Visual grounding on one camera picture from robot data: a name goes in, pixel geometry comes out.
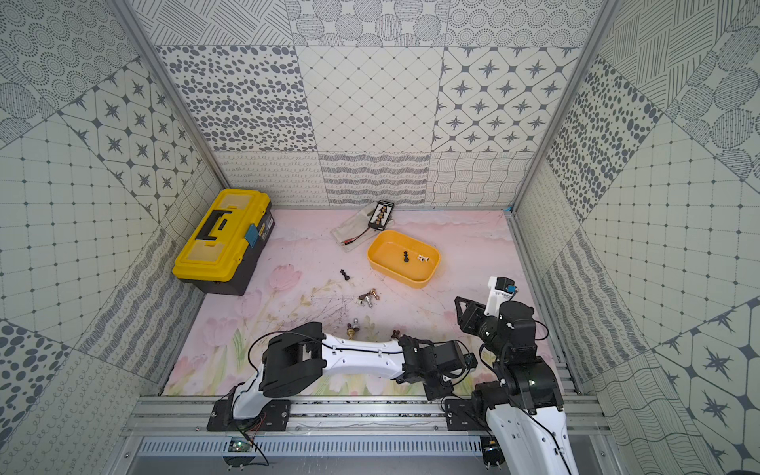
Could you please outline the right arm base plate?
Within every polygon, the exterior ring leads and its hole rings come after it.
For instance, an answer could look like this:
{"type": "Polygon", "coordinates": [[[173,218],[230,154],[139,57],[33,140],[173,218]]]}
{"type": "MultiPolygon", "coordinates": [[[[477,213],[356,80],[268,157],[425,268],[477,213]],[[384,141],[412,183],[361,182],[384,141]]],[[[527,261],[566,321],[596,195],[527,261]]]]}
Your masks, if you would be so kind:
{"type": "Polygon", "coordinates": [[[445,398],[441,402],[445,413],[446,427],[449,431],[481,431],[490,433],[482,418],[479,418],[469,399],[445,398]]]}

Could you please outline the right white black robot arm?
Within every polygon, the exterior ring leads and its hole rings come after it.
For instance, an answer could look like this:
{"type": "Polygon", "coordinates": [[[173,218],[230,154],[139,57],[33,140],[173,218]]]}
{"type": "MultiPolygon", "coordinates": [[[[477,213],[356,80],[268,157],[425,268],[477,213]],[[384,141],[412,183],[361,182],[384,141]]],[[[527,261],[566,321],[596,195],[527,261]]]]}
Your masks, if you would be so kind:
{"type": "Polygon", "coordinates": [[[475,386],[472,407],[512,474],[577,474],[564,400],[554,371],[538,355],[534,309],[495,296],[489,304],[457,297],[457,324],[495,360],[494,381],[475,386]]]}

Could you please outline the aluminium front rail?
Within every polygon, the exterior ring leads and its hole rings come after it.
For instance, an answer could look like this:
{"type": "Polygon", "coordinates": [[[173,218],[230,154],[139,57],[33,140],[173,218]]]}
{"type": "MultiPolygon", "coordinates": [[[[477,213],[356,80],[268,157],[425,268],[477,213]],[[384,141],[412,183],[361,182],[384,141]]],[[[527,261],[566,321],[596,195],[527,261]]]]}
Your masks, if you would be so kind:
{"type": "MultiPolygon", "coordinates": [[[[191,437],[207,435],[209,419],[216,415],[216,397],[142,397],[123,435],[191,437]]],[[[447,411],[444,403],[415,397],[295,397],[290,407],[267,418],[273,425],[286,420],[285,435],[428,435],[445,431],[459,412],[447,411]]]]}

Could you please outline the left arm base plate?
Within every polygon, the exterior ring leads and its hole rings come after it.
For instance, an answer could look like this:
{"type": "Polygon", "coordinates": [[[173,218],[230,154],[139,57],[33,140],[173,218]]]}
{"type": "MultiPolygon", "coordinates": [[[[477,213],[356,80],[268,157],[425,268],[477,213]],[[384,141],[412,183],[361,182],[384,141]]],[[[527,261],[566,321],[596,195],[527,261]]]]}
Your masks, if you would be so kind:
{"type": "Polygon", "coordinates": [[[207,423],[210,433],[225,431],[262,431],[263,433],[282,433],[286,431],[290,418],[291,402],[289,400],[272,400],[267,402],[255,415],[245,413],[234,415],[233,401],[230,398],[215,402],[207,423]]]}

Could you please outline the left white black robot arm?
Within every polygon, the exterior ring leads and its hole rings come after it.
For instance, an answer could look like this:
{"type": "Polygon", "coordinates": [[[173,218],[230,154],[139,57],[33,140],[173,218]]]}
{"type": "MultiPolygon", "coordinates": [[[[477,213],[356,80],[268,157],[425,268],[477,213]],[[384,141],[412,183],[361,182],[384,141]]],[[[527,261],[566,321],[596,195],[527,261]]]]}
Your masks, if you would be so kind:
{"type": "Polygon", "coordinates": [[[351,340],[323,332],[310,322],[294,330],[270,332],[255,373],[231,391],[234,421],[258,418],[274,400],[301,394],[319,379],[338,374],[369,375],[399,385],[423,385],[427,399],[443,399],[477,367],[477,357],[458,340],[433,342],[407,334],[388,342],[351,340]]]}

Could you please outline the yellow plastic toolbox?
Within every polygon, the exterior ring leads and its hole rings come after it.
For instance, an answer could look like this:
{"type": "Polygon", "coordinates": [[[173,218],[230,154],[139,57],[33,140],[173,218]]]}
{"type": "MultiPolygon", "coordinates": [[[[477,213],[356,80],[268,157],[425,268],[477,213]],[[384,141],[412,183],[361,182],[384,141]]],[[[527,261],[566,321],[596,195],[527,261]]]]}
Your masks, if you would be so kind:
{"type": "Polygon", "coordinates": [[[204,293],[241,296],[274,227],[267,194],[225,189],[180,251],[172,273],[204,293]]]}

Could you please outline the yellow plastic storage tray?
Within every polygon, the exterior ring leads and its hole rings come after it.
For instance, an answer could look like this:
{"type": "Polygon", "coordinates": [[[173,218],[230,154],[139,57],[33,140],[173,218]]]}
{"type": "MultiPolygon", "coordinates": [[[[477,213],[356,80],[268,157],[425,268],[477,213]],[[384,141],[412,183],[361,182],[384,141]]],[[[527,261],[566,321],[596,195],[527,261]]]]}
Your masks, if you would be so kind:
{"type": "Polygon", "coordinates": [[[373,270],[413,289],[425,288],[441,263],[438,249],[393,230],[377,236],[367,258],[373,270]]]}

